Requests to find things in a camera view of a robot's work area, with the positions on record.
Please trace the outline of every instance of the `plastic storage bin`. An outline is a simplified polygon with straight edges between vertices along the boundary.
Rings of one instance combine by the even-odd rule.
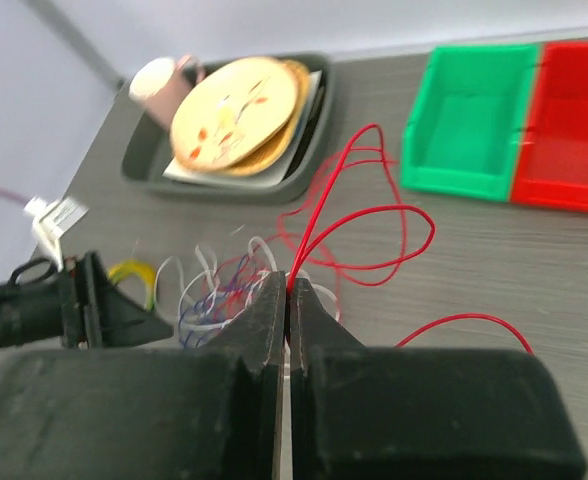
[[[588,212],[588,43],[550,43],[511,200]]]
[[[402,185],[508,201],[539,51],[434,50],[405,130]]]

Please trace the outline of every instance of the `red wire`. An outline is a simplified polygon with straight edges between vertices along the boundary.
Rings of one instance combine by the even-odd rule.
[[[378,136],[379,136],[380,148],[354,147],[354,144],[356,143],[356,141],[358,141],[360,139],[360,137],[369,130],[376,130],[377,131]],[[364,151],[376,152],[380,155],[380,159],[360,160],[360,161],[352,162],[352,163],[349,163],[346,165],[347,158],[349,157],[349,155],[352,152],[364,152]],[[297,214],[303,212],[306,208],[311,207],[311,200],[312,200],[313,196],[315,195],[315,193],[317,192],[317,190],[320,189],[320,186],[322,185],[322,181],[325,180],[326,171],[329,167],[330,162],[334,158],[336,158],[336,155],[333,157],[330,157],[328,160],[326,160],[323,163],[323,165],[321,166],[321,168],[319,169],[319,171],[317,172],[317,174],[314,176],[312,183],[310,185],[308,197],[307,197],[306,201],[303,203],[303,205],[300,208],[298,208],[297,210],[294,210],[293,212],[285,213],[285,214],[282,214],[278,217],[277,227],[279,230],[279,236],[283,239],[285,244],[292,249],[294,249],[295,247],[292,244],[292,242],[290,241],[291,234],[285,230],[284,219],[286,217],[297,215]],[[338,179],[339,175],[344,170],[346,170],[348,168],[351,168],[351,167],[354,167],[357,165],[362,165],[362,164],[369,164],[369,163],[381,163],[383,170],[385,172],[386,178],[388,180],[388,183],[390,184],[390,186],[392,188],[392,192],[394,194],[394,199],[396,200],[396,205],[383,205],[383,206],[378,206],[378,207],[370,207],[370,208],[366,208],[366,209],[354,212],[354,213],[347,215],[346,217],[343,217],[340,220],[336,221],[334,224],[332,224],[327,229],[323,230],[320,234],[318,234],[315,238],[312,239],[314,227],[316,226],[316,223],[318,221],[318,218],[321,215],[323,207],[325,206],[327,198],[329,197],[329,194],[330,194],[334,184],[336,183],[336,180]],[[425,250],[427,250],[427,248],[431,244],[432,240],[434,239],[434,235],[436,232],[436,225],[434,224],[434,221],[431,219],[431,217],[427,213],[425,213],[422,209],[415,207],[415,206],[412,206],[412,205],[405,205],[402,203],[402,199],[401,199],[399,190],[396,187],[396,184],[395,184],[394,180],[392,179],[392,176],[389,171],[388,165],[390,163],[392,163],[392,162],[389,162],[387,160],[387,157],[385,154],[385,144],[384,144],[384,139],[383,139],[383,131],[381,130],[380,126],[375,125],[375,124],[367,125],[367,126],[361,128],[350,139],[350,141],[347,143],[347,146],[345,147],[343,152],[340,154],[339,161],[338,161],[336,167],[334,168],[334,171],[332,172],[331,176],[327,180],[325,189],[321,193],[321,197],[320,197],[318,203],[316,204],[316,206],[314,207],[314,210],[311,214],[309,223],[307,224],[307,227],[303,233],[302,240],[301,240],[300,244],[298,245],[298,248],[296,248],[296,250],[295,250],[296,255],[294,258],[294,262],[292,263],[292,267],[290,269],[290,276],[289,276],[288,283],[287,283],[288,293],[291,293],[292,288],[294,286],[296,276],[297,276],[300,268],[302,267],[303,263],[306,260],[309,260],[310,262],[317,264],[317,265],[322,265],[322,266],[334,268],[336,270],[336,274],[337,274],[337,283],[338,283],[338,280],[340,279],[340,277],[343,277],[343,278],[346,278],[346,279],[348,279],[354,283],[360,284],[360,285],[378,286],[378,285],[382,285],[385,282],[389,281],[397,273],[398,269],[401,266],[401,263],[403,263],[407,260],[410,260],[411,258],[417,257],[421,253],[425,252]],[[400,253],[399,257],[396,258],[395,260],[390,260],[388,262],[378,263],[376,265],[340,264],[334,260],[333,255],[331,255],[331,252],[329,252],[329,249],[324,248],[324,246],[322,244],[323,240],[325,240],[325,238],[327,238],[330,234],[332,234],[332,232],[336,231],[338,228],[345,225],[346,223],[349,223],[350,221],[355,220],[360,217],[363,217],[365,215],[370,215],[373,213],[380,213],[380,212],[388,212],[388,211],[399,211],[400,217],[401,217],[401,229],[402,229],[401,253]],[[423,219],[430,226],[430,232],[429,232],[427,238],[425,239],[423,245],[418,250],[416,250],[408,255],[405,255],[405,247],[407,244],[407,220],[405,217],[406,211],[411,211],[411,212],[417,213],[418,215],[423,217]],[[313,258],[311,256],[313,250],[319,246],[324,249],[324,252],[323,252],[324,256],[330,257],[330,261],[320,260],[317,258]],[[345,270],[377,270],[377,269],[391,267],[391,266],[394,267],[392,269],[392,271],[387,275],[387,277],[385,277],[383,280],[380,280],[378,282],[362,282],[362,281],[357,280],[354,277],[348,275],[345,272]],[[498,317],[494,317],[494,316],[482,314],[482,313],[463,313],[463,314],[458,314],[458,315],[452,315],[450,317],[445,317],[440,320],[436,320],[434,322],[431,322],[431,323],[421,327],[420,329],[418,329],[417,331],[415,331],[414,333],[412,333],[411,335],[406,337],[404,340],[402,340],[397,346],[402,347],[402,346],[406,345],[408,342],[410,342],[411,340],[413,340],[417,336],[421,335],[422,333],[424,333],[424,332],[426,332],[426,331],[428,331],[438,325],[442,325],[444,323],[448,323],[448,322],[452,322],[452,321],[456,321],[456,320],[463,320],[463,319],[479,319],[479,320],[487,320],[487,321],[497,323],[497,324],[503,326],[504,328],[506,328],[507,330],[509,330],[521,342],[521,344],[523,345],[523,347],[525,348],[525,350],[528,353],[533,353],[532,348],[531,348],[530,344],[528,343],[527,339],[513,325],[511,325],[510,323],[508,323],[505,320],[502,320]]]
[[[378,134],[380,147],[378,147],[378,148],[376,148],[376,147],[354,147],[354,144],[361,138],[361,136],[363,136],[363,134],[365,134],[369,130],[376,130],[376,132]],[[381,158],[379,160],[364,160],[364,161],[361,160],[361,161],[357,161],[357,162],[354,162],[352,164],[348,164],[347,166],[345,166],[345,162],[346,162],[347,158],[349,157],[349,155],[352,152],[355,152],[355,151],[376,151],[377,153],[380,154]],[[310,241],[310,238],[311,238],[312,233],[314,231],[314,227],[316,225],[316,222],[318,221],[318,218],[321,214],[321,211],[323,210],[323,207],[325,206],[325,202],[327,201],[327,198],[329,197],[329,194],[332,190],[332,187],[336,183],[338,176],[346,168],[351,168],[351,166],[361,165],[361,164],[365,164],[365,163],[375,163],[375,162],[382,164],[385,175],[388,180],[388,183],[390,183],[390,185],[392,186],[392,190],[393,190],[397,205],[393,206],[394,208],[387,208],[387,209],[383,209],[383,210],[369,210],[368,209],[368,214],[369,213],[376,213],[378,211],[390,211],[390,210],[397,210],[401,213],[403,239],[401,241],[401,254],[400,254],[400,256],[397,259],[392,260],[390,262],[385,262],[382,264],[370,265],[370,266],[336,264],[334,262],[329,263],[329,262],[319,261],[318,259],[314,259],[314,263],[319,264],[319,265],[331,266],[331,267],[337,269],[337,273],[339,273],[341,276],[343,276],[344,278],[347,278],[348,280],[350,280],[354,283],[358,283],[358,284],[365,285],[365,286],[379,286],[379,285],[382,285],[383,283],[389,281],[396,274],[396,272],[400,268],[401,263],[406,260],[405,248],[406,248],[406,244],[407,244],[407,225],[406,225],[406,219],[405,219],[404,212],[405,212],[405,210],[408,210],[408,209],[399,208],[402,204],[402,201],[401,201],[400,193],[398,192],[398,188],[396,188],[394,180],[392,179],[392,176],[389,172],[389,167],[388,167],[389,162],[387,161],[387,158],[385,155],[385,141],[383,138],[383,131],[379,125],[370,124],[370,125],[367,125],[367,126],[361,128],[350,139],[350,141],[347,143],[347,146],[345,147],[345,149],[343,150],[343,152],[340,155],[340,159],[338,161],[338,164],[334,168],[334,171],[332,172],[329,180],[327,181],[327,185],[325,186],[325,189],[323,190],[323,192],[321,194],[321,198],[318,201],[318,203],[316,204],[314,211],[312,212],[312,215],[310,217],[310,221],[307,225],[307,228],[305,229],[305,232],[303,233],[303,239],[301,240],[301,243],[299,244],[298,249],[296,250],[294,262],[292,263],[292,268],[290,269],[290,278],[288,279],[288,283],[287,283],[287,291],[288,292],[292,291],[292,288],[294,286],[294,281],[296,279],[296,275],[298,274],[298,271],[300,270],[305,259],[311,253],[311,250],[306,253],[306,250],[308,249],[308,242]],[[287,216],[291,216],[291,215],[295,215],[297,213],[300,213],[301,211],[304,210],[305,206],[306,205],[304,204],[298,210],[295,210],[294,212],[291,212],[289,214],[282,215],[279,218],[279,221],[281,222],[280,225],[282,225],[283,217],[287,217]],[[420,212],[422,212],[423,218],[429,218],[429,216],[425,212],[423,212],[422,210],[420,210],[416,207],[414,207],[414,209],[412,209],[412,211],[415,211],[417,213],[418,213],[418,211],[420,211]],[[328,229],[326,229],[324,232],[322,232],[319,235],[319,237],[322,237],[321,241],[323,238],[327,237],[327,235],[329,235],[329,233],[336,230],[336,228],[340,227],[341,225],[344,225],[345,223],[347,223],[348,221],[350,221],[354,218],[358,218],[359,216],[363,216],[363,213],[360,215],[357,215],[356,217],[354,217],[353,215],[354,214],[349,215],[348,217],[345,217],[344,219],[340,220],[339,222],[336,222],[334,225],[330,226]],[[314,243],[314,247],[319,245],[319,243],[320,243],[320,241]],[[385,267],[389,267],[389,266],[394,266],[394,268],[387,275],[387,277],[385,277],[383,280],[380,280],[378,282],[362,282],[362,281],[357,280],[354,277],[352,277],[344,272],[344,270],[376,270],[376,269],[385,268]]]
[[[416,337],[427,332],[428,330],[431,330],[434,327],[438,327],[439,325],[443,325],[444,323],[454,322],[456,320],[487,320],[489,322],[498,323],[502,327],[508,329],[518,339],[518,341],[521,342],[521,345],[523,345],[523,348],[525,349],[525,351],[527,351],[527,353],[534,353],[532,347],[530,346],[525,336],[521,332],[519,332],[516,329],[516,327],[514,327],[512,324],[506,322],[503,319],[494,317],[492,315],[487,315],[485,313],[459,313],[458,315],[451,315],[449,317],[441,318],[440,320],[434,320],[433,322],[430,322],[427,325],[422,326],[411,335],[405,337],[396,346],[404,347],[409,342],[414,340]]]

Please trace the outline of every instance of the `green bin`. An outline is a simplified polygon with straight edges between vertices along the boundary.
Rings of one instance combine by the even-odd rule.
[[[403,187],[507,202],[539,51],[436,48],[405,129]]]

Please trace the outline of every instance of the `red bin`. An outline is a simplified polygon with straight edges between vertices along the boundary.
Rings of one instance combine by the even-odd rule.
[[[544,47],[510,200],[588,212],[588,42]]]

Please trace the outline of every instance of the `wire bundle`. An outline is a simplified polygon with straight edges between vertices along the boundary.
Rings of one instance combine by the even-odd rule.
[[[259,258],[262,251],[266,261]],[[173,263],[179,274],[180,297],[176,316],[179,342],[183,348],[198,347],[212,335],[232,322],[253,300],[254,293],[260,288],[264,279],[272,271],[277,271],[276,260],[267,242],[261,237],[252,237],[247,245],[247,253],[227,260],[218,265],[215,252],[209,246],[197,245],[194,254],[203,270],[189,283],[185,283],[185,274],[178,257],[167,258],[159,267],[153,287],[156,311],[172,318],[159,310],[158,278],[161,272]],[[225,275],[229,267],[234,267],[232,275]],[[300,277],[310,279],[307,272],[299,271]],[[326,287],[312,284],[320,293],[327,295],[336,305],[338,298]],[[190,295],[190,291],[198,290],[199,296]],[[340,311],[337,310],[337,321]]]

